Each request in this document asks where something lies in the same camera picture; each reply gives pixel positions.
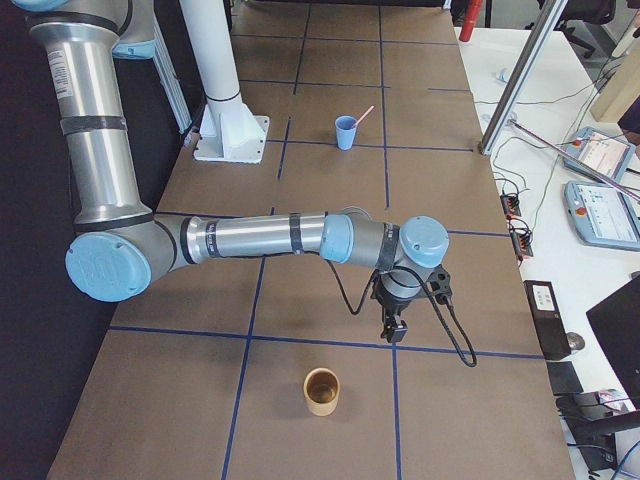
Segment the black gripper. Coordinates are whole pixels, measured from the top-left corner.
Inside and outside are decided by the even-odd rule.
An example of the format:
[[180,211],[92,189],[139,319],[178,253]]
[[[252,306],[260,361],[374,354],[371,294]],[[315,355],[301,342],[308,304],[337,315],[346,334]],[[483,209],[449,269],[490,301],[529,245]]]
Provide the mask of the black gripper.
[[382,307],[383,329],[380,338],[387,343],[401,342],[408,331],[401,313],[417,298],[424,298],[424,290],[414,275],[406,271],[383,273],[374,282],[373,297]]

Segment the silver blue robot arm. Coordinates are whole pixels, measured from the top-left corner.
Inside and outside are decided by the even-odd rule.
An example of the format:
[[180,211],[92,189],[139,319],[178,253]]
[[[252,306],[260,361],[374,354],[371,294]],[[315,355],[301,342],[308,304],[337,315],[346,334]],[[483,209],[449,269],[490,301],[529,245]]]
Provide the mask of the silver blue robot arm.
[[114,62],[155,52],[150,1],[23,1],[30,35],[45,49],[81,210],[66,256],[74,285],[120,302],[179,268],[210,258],[316,254],[330,265],[371,269],[364,288],[382,308],[382,337],[400,341],[402,311],[417,298],[452,310],[442,261],[446,229],[417,216],[374,221],[357,207],[337,213],[204,220],[160,215],[140,199]]

